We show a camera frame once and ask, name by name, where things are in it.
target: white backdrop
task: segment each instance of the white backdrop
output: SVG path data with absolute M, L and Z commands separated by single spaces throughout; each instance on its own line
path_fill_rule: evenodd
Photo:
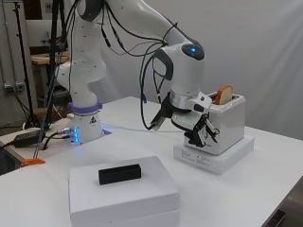
M 204 93 L 230 84 L 235 93 L 247 99 L 246 125 L 303 139 L 302 0 L 147 2 L 179 22 L 179 27 L 205 48 Z M 123 41 L 127 39 L 124 42 L 128 47 L 137 43 L 123 32 L 119 34 Z M 141 59 L 118 57 L 106 46 L 101 53 L 108 75 L 92 84 L 98 99 L 108 102 L 139 96 Z M 148 100 L 156 101 L 152 75 L 148 75 L 147 83 Z

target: white table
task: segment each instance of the white table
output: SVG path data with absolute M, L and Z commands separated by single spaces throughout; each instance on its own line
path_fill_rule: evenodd
M 151 120 L 159 105 L 145 105 Z M 142 130 L 139 101 L 124 98 L 100 113 L 107 124 Z M 167 121 L 162 131 L 176 131 Z M 9 227 L 70 227 L 71 167 L 156 155 L 181 193 L 181 227 L 256 227 L 278 208 L 303 175 L 303 142 L 246 128 L 255 150 L 222 176 L 173 160 L 180 132 L 113 130 L 113 134 L 0 177 L 0 224 Z

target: black eraser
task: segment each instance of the black eraser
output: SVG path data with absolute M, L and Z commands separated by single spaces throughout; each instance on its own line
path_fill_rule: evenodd
M 100 185 L 108 183 L 126 182 L 140 178 L 141 167 L 139 164 L 106 168 L 98 171 L 98 180 Z

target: bread slice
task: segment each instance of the bread slice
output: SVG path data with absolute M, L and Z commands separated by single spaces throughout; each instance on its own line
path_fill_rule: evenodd
M 220 88 L 216 96 L 216 105 L 224 105 L 230 102 L 233 99 L 233 87 L 232 86 L 224 86 Z

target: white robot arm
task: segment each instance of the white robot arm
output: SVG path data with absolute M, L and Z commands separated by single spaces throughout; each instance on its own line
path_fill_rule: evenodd
M 101 136 L 98 131 L 97 98 L 85 85 L 105 76 L 106 66 L 98 48 L 102 36 L 99 24 L 103 22 L 105 11 L 122 28 L 126 27 L 126 31 L 160 37 L 166 44 L 149 59 L 158 76 L 171 80 L 171 90 L 150 129 L 158 130 L 165 118 L 170 118 L 198 147 L 205 145 L 202 131 L 207 131 L 215 140 L 216 132 L 207 120 L 212 100 L 201 93 L 199 86 L 204 76 L 205 52 L 198 42 L 190 39 L 143 0 L 79 0 L 77 11 L 81 20 L 76 22 L 72 37 L 75 56 L 72 74 L 69 79 L 70 64 L 66 64 L 58 81 L 70 89 L 72 110 L 76 116 L 73 124 L 75 129 L 79 129 L 78 142 L 86 143 Z

